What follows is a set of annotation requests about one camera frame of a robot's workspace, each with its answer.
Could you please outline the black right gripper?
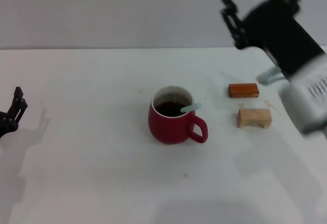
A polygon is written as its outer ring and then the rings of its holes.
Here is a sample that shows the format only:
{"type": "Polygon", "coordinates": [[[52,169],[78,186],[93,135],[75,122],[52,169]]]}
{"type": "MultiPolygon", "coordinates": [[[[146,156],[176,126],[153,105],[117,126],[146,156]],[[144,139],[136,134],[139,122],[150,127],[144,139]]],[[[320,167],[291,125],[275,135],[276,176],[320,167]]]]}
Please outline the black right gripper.
{"type": "Polygon", "coordinates": [[[276,63],[285,77],[293,76],[324,54],[318,43],[295,20],[300,0],[269,0],[253,9],[243,22],[232,0],[221,0],[221,15],[239,50],[258,47],[276,63]]]}

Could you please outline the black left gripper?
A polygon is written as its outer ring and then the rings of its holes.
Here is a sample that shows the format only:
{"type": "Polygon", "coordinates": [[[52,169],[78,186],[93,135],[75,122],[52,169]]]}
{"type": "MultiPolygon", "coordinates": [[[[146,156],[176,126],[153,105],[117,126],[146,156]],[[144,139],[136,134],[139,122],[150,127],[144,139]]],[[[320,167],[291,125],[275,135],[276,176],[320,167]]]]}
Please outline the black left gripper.
{"type": "Polygon", "coordinates": [[[1,111],[0,138],[7,133],[15,132],[28,105],[23,98],[22,89],[17,86],[14,98],[7,113],[1,111]]]}

